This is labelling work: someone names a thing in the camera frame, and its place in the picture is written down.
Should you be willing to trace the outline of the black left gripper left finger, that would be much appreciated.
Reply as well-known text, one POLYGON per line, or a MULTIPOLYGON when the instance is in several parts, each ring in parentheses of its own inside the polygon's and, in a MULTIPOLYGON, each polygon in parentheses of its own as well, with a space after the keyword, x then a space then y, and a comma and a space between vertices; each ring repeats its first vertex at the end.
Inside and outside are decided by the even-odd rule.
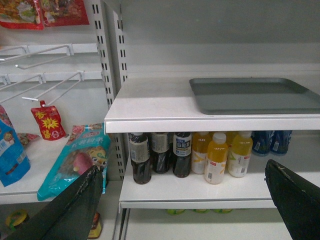
POLYGON ((93 165, 8 240, 86 240, 103 191, 103 172, 93 165))

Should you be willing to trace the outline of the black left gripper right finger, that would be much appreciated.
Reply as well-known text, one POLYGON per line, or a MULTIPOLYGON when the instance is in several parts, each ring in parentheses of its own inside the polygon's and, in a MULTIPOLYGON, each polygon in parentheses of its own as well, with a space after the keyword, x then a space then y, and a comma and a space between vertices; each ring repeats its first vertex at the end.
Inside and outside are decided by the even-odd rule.
POLYGON ((293 240, 320 238, 320 188, 273 159, 265 166, 265 181, 293 240))

